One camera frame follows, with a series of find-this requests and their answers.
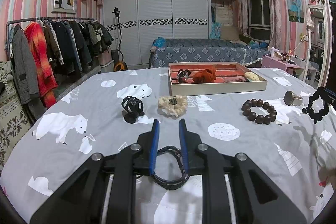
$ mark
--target cabinet door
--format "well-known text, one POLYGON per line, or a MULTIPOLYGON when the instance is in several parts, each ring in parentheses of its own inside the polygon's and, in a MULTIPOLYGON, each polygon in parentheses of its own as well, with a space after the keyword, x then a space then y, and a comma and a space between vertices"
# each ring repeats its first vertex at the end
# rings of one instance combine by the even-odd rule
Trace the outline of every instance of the cabinet door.
POLYGON ((148 64, 153 40, 173 38, 171 0, 138 0, 141 61, 148 64))
POLYGON ((119 45, 120 33, 117 27, 118 19, 112 14, 115 7, 120 11, 121 51, 127 65, 140 65, 140 46, 137 27, 137 0, 104 0, 104 24, 107 25, 112 37, 112 48, 119 45))
POLYGON ((208 0, 172 0, 174 38, 209 37, 208 0))

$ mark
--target white sliding door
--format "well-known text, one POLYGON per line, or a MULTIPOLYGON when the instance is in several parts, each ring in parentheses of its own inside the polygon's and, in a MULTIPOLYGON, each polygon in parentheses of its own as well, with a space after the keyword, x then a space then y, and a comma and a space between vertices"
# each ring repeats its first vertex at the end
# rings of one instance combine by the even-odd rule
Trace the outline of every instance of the white sliding door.
POLYGON ((104 0, 104 23, 119 45, 118 19, 112 14, 115 7, 120 11, 121 51, 124 54, 124 61, 127 65, 139 65, 141 56, 137 26, 137 0, 104 0))
POLYGON ((208 0, 172 0, 174 38, 209 38, 208 0))
POLYGON ((153 40, 173 38, 171 0, 138 0, 141 61, 148 64, 153 40))

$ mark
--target beige scrunchie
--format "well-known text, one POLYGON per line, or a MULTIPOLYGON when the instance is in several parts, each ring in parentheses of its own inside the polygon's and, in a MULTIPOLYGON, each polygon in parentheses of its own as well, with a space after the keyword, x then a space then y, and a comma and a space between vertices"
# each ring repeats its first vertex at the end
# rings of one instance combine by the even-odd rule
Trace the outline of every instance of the beige scrunchie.
POLYGON ((184 114, 184 112, 187 109, 187 106, 188 106, 187 96, 185 95, 162 96, 157 101, 157 105, 159 107, 164 108, 167 111, 168 115, 174 115, 177 117, 179 115, 184 114), (169 99, 172 99, 174 97, 177 101, 176 105, 172 105, 169 102, 169 99))

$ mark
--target man in light blue suit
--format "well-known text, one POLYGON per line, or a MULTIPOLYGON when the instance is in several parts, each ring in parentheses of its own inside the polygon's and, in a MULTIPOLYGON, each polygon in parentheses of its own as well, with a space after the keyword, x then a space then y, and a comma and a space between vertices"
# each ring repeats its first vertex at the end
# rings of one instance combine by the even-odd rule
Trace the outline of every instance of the man in light blue suit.
POLYGON ((298 22, 301 22, 301 17, 300 17, 301 0, 296 0, 296 6, 297 6, 297 20, 298 22))

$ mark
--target standing mirror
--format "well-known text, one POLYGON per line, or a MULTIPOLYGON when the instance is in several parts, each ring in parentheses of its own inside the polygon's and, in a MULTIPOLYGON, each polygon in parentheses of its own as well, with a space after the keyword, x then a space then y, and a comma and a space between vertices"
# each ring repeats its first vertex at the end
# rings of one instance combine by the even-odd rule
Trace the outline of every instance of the standing mirror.
POLYGON ((309 31, 309 44, 306 66, 305 82, 317 89, 319 86, 320 76, 323 69, 324 50, 325 50, 325 15, 321 6, 308 5, 309 15, 314 27, 309 31))

